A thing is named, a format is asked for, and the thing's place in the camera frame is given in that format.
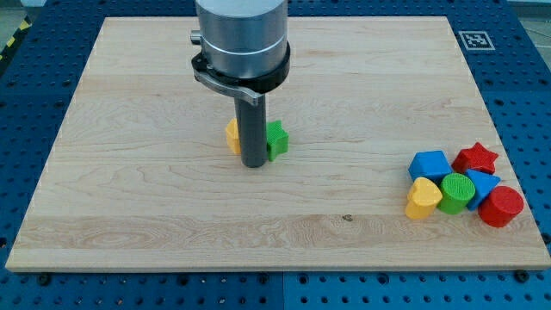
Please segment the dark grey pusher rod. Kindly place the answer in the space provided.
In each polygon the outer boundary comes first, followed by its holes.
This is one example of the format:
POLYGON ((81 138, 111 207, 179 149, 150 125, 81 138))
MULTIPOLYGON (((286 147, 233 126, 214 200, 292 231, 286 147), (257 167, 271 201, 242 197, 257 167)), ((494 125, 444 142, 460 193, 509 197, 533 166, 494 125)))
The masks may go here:
POLYGON ((261 167, 268 160, 265 96, 258 98, 257 106, 239 99, 234 103, 242 164, 261 167))

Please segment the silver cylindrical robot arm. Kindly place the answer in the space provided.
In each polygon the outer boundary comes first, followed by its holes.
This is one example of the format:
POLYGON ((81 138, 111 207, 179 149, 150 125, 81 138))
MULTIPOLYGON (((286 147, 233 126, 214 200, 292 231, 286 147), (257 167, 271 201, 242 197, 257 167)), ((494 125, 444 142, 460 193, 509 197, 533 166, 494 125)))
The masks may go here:
POLYGON ((195 9, 195 80, 234 99, 242 164, 260 167, 268 160, 265 95, 289 73, 288 3, 196 0, 195 9))

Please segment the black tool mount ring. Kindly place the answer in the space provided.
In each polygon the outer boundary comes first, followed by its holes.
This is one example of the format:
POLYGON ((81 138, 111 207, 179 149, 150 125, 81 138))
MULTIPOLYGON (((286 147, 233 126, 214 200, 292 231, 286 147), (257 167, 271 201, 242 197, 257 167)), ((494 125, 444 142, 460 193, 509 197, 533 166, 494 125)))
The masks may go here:
POLYGON ((229 77, 216 71, 202 53, 192 60, 194 78, 210 90, 224 96, 233 97, 257 106, 268 92, 279 87, 287 78, 290 70, 291 46, 287 43, 282 62, 271 72, 259 77, 229 77))

